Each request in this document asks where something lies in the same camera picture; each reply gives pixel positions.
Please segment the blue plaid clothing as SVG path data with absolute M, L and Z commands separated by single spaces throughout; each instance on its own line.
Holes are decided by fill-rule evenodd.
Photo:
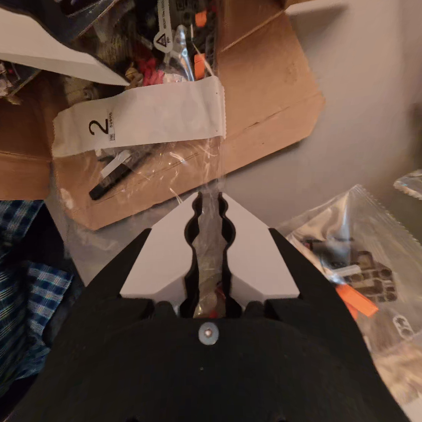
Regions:
M 73 276 L 14 257 L 44 202 L 2 200 L 0 205 L 0 396 L 22 378 L 37 375 L 50 348 L 44 330 Z

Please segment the white paper parts bag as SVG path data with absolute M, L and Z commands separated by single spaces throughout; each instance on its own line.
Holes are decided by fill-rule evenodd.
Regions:
M 0 35 L 2 61 L 100 84 L 124 87 L 129 85 L 124 76 L 113 71 L 97 57 L 61 43 L 27 14 L 1 7 Z

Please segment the printed cardboard lego box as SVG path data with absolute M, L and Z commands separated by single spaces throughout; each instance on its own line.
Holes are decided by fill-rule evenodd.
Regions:
M 118 2 L 1 1 L 1 7 L 29 15 L 61 43 L 105 64 L 95 53 L 93 24 Z M 316 125 L 324 97 L 286 13 L 301 2 L 216 1 L 223 176 L 305 139 Z M 46 199 L 55 182 L 54 118 L 76 103 L 124 91 L 1 60 L 1 200 Z

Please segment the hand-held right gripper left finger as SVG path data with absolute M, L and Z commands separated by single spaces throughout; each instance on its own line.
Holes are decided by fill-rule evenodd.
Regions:
M 195 193 L 154 224 L 121 290 L 122 298 L 169 302 L 179 315 L 194 315 L 199 302 L 199 268 L 193 246 L 203 211 Z

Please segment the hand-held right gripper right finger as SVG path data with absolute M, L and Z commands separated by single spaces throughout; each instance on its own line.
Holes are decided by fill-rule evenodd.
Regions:
M 221 274 L 226 313 L 241 313 L 251 302 L 298 298 L 270 228 L 225 193 L 219 193 L 219 215 L 226 242 Z

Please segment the clear bag with white header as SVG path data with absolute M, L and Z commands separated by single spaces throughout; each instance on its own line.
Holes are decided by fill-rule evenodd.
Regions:
M 85 282 L 141 232 L 203 194 L 193 242 L 203 282 L 218 274 L 224 89 L 216 76 L 79 102 L 53 120 L 55 194 Z

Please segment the clear bag with orange pieces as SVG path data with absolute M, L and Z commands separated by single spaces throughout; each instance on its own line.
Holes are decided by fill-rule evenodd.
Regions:
M 421 421 L 421 245 L 364 187 L 283 222 L 277 230 L 334 283 L 377 308 L 356 320 L 383 382 Z

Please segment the small clear plastic bag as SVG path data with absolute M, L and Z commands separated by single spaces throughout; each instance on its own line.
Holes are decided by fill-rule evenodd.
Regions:
M 413 198 L 422 200 L 422 170 L 418 169 L 398 178 L 393 187 Z

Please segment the clear bag of mixed pieces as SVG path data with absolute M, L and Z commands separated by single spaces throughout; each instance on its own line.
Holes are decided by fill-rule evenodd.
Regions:
M 119 1 L 92 32 L 96 55 L 128 80 L 124 90 L 215 74 L 216 1 Z

